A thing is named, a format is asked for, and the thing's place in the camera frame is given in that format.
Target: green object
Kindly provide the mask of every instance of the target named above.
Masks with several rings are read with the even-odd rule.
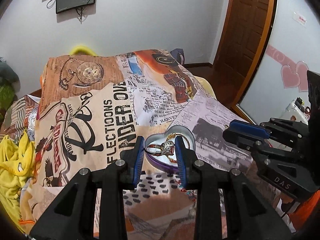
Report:
[[[14,90],[10,83],[0,77],[0,123],[4,120],[5,112],[11,106],[14,97]]]

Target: blue gripper pad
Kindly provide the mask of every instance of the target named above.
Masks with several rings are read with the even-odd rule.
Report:
[[[251,134],[257,137],[260,137],[262,139],[269,139],[270,134],[262,127],[238,120],[233,120],[230,122],[229,127],[232,130],[236,130],[239,132],[243,132],[246,134]]]

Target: baseboard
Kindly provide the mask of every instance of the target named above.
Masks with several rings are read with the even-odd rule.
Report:
[[[191,63],[191,64],[185,64],[185,68],[191,68],[191,67],[212,67],[212,64],[209,62],[206,63]]]

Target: orange fabric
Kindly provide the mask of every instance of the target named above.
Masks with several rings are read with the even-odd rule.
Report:
[[[289,214],[290,220],[296,230],[301,229],[313,209],[316,207],[319,199],[320,190],[318,190],[308,201],[300,205],[293,214]]]

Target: pink heart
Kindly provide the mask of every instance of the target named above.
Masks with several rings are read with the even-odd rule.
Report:
[[[297,74],[300,77],[299,92],[308,92],[307,70],[308,66],[303,61],[297,63]]]
[[[284,88],[295,88],[300,85],[300,77],[297,73],[292,73],[288,65],[281,68],[281,76]]]

